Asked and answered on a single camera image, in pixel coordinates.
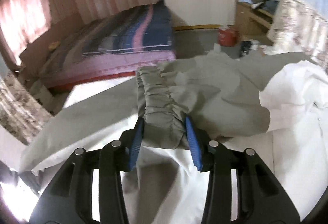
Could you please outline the white grey jacket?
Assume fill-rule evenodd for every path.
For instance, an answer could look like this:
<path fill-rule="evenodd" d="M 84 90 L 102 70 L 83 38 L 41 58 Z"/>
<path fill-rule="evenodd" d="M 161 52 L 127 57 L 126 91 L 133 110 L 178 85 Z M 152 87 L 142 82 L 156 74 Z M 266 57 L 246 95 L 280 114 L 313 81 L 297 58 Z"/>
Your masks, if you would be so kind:
<path fill-rule="evenodd" d="M 313 216 L 327 188 L 327 73 L 302 53 L 210 52 L 139 68 L 133 79 L 61 111 L 36 136 L 19 171 L 95 150 L 145 120 L 136 168 L 124 175 L 131 223 L 200 223 L 208 173 L 188 150 L 184 120 L 211 139 L 254 149 L 277 177 L 301 220 Z"/>

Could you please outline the bed with striped blanket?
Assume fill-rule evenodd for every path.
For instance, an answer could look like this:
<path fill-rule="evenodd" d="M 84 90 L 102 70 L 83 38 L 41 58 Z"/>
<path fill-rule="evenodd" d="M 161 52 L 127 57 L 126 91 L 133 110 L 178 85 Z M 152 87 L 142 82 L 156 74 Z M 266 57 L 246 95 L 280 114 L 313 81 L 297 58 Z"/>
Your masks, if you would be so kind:
<path fill-rule="evenodd" d="M 28 44 L 19 56 L 48 89 L 132 75 L 176 58 L 171 14 L 163 0 L 83 25 L 74 14 Z"/>

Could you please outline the red bucket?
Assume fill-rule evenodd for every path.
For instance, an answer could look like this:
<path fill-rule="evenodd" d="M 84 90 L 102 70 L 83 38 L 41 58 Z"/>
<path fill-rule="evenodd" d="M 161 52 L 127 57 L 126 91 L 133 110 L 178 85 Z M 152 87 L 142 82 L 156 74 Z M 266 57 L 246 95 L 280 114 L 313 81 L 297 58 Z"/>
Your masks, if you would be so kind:
<path fill-rule="evenodd" d="M 234 26 L 222 25 L 218 29 L 218 44 L 232 47 L 237 43 L 237 30 Z"/>

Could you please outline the wooden desk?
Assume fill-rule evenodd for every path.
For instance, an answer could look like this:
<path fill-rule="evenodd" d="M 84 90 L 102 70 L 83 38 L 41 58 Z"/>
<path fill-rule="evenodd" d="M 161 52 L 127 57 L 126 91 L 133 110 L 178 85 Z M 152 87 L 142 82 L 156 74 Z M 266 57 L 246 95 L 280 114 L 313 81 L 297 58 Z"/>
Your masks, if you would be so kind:
<path fill-rule="evenodd" d="M 263 45 L 273 45 L 267 33 L 274 15 L 266 10 L 252 9 L 251 4 L 235 0 L 235 24 L 237 42 L 256 40 Z"/>

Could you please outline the pink window curtain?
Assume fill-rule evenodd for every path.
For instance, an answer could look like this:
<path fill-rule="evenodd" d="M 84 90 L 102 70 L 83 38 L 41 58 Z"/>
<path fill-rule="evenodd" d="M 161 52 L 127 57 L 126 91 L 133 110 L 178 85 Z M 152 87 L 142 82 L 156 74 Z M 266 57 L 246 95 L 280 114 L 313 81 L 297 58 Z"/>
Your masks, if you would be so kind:
<path fill-rule="evenodd" d="M 49 0 L 1 0 L 1 30 L 16 65 L 19 56 L 51 26 Z"/>

